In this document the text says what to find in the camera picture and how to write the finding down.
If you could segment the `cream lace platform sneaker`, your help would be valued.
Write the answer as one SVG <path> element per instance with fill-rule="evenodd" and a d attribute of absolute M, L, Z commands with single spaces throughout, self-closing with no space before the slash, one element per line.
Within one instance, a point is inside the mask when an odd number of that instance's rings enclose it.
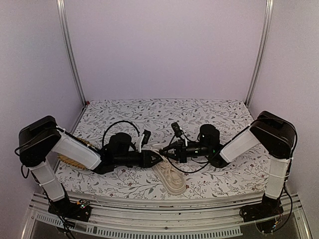
<path fill-rule="evenodd" d="M 152 167 L 152 170 L 163 183 L 164 188 L 171 195 L 180 195 L 186 190 L 186 182 L 183 174 L 172 166 L 168 158 L 160 155 L 160 149 L 163 149 L 160 144 L 153 144 L 151 151 L 159 156 L 162 161 Z"/>

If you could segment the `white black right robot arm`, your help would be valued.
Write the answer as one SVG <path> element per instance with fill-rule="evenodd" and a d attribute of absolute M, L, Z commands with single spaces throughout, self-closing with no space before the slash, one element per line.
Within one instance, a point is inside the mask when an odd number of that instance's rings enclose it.
<path fill-rule="evenodd" d="M 271 162 L 264 193 L 266 200 L 258 205 L 258 213 L 268 217 L 277 209 L 275 200 L 282 194 L 298 142 L 297 130 L 290 122 L 262 111 L 257 119 L 225 144 L 221 144 L 220 131 L 212 124 L 200 127 L 197 141 L 182 136 L 178 123 L 172 123 L 171 127 L 178 140 L 161 149 L 159 154 L 180 163 L 185 163 L 191 157 L 202 156 L 213 167 L 224 168 L 257 146 L 265 149 Z"/>

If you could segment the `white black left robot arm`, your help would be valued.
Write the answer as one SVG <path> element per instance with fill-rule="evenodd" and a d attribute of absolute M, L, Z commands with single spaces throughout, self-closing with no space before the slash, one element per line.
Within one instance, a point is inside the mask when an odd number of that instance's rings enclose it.
<path fill-rule="evenodd" d="M 56 210 L 63 216 L 70 216 L 74 212 L 74 205 L 66 199 L 62 184 L 46 162 L 47 155 L 50 152 L 59 153 L 97 174 L 112 172 L 116 166 L 151 168 L 161 162 L 162 158 L 158 154 L 142 149 L 148 142 L 150 132 L 146 130 L 138 136 L 137 142 L 133 143 L 130 135 L 119 132 L 111 136 L 101 149 L 97 149 L 60 128 L 54 117 L 46 116 L 19 132 L 19 146 L 15 152 L 49 199 L 55 202 Z"/>

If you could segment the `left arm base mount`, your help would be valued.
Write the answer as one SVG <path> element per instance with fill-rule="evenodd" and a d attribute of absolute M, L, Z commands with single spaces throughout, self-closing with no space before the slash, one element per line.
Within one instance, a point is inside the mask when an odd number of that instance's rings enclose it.
<path fill-rule="evenodd" d="M 79 200 L 71 202 L 68 198 L 56 202 L 50 202 L 48 212 L 60 217 L 74 219 L 77 221 L 88 222 L 91 215 L 92 207 L 90 202 Z"/>

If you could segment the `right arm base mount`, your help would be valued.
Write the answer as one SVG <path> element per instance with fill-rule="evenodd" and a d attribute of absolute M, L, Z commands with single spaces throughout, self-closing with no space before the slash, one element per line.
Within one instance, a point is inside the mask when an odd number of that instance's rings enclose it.
<path fill-rule="evenodd" d="M 239 215 L 243 218 L 244 222 L 250 222 L 276 216 L 283 212 L 280 199 L 272 199 L 264 194 L 260 203 L 241 207 Z"/>

